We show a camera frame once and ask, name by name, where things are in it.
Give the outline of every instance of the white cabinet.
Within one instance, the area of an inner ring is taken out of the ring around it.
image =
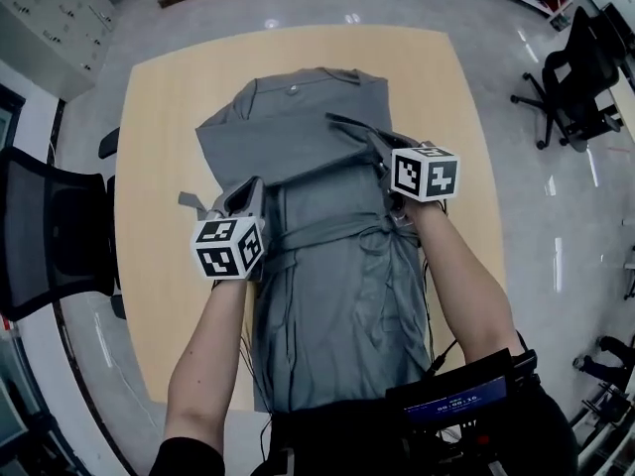
[[[71,100],[94,85],[114,27],[108,0],[0,0],[0,59]]]

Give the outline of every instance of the wooden table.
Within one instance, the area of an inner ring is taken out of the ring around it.
[[[314,66],[359,68],[386,77],[394,130],[461,156],[460,192],[449,204],[450,218],[505,285],[487,147],[446,34],[385,26],[303,27],[222,39],[151,59],[134,67],[128,85],[115,220],[128,325],[156,402],[167,399],[170,376],[210,289],[190,255],[194,210],[177,204],[181,191],[196,193],[206,206],[220,193],[194,129],[251,79]],[[434,292],[430,298],[439,352],[451,337]],[[450,353],[449,368],[461,364],[459,353]],[[253,409],[251,377],[242,362],[231,407]]]

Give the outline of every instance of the display screen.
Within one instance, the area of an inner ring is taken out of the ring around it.
[[[469,390],[437,399],[427,404],[405,408],[408,419],[413,423],[446,420],[453,415],[482,408],[507,396],[505,377],[501,376]]]

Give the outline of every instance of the mesh chair back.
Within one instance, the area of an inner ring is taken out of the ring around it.
[[[112,217],[101,175],[0,152],[0,313],[18,320],[87,291],[112,295]]]
[[[618,47],[621,45],[623,51],[624,45],[612,27],[593,29],[591,23],[586,11],[579,7],[565,47],[571,72],[560,83],[560,93],[563,107],[576,119],[583,118],[583,112],[594,107],[595,97],[619,80],[615,56],[619,55]]]

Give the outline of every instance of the forearm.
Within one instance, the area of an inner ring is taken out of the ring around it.
[[[168,389],[165,438],[193,437],[222,452],[222,434],[236,382],[247,283],[213,289]]]
[[[467,363],[508,347],[523,352],[509,300],[437,203],[408,204],[442,311]]]

